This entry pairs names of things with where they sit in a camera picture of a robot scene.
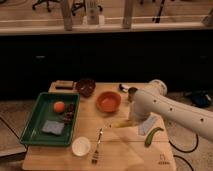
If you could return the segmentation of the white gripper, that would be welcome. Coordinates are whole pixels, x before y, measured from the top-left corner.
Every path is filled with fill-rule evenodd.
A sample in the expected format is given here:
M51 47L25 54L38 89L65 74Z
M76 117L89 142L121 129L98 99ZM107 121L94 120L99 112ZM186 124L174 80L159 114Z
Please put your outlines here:
M135 122L143 122L148 119L149 113L140 110L134 102L130 104L129 119Z

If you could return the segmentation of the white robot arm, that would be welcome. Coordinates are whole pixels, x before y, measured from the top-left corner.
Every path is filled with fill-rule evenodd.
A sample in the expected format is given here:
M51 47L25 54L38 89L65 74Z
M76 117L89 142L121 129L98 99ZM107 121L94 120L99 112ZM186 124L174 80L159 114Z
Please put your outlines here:
M142 122L156 113L213 142L213 112L177 102L166 94L166 84L158 79L139 88L130 104L130 118Z

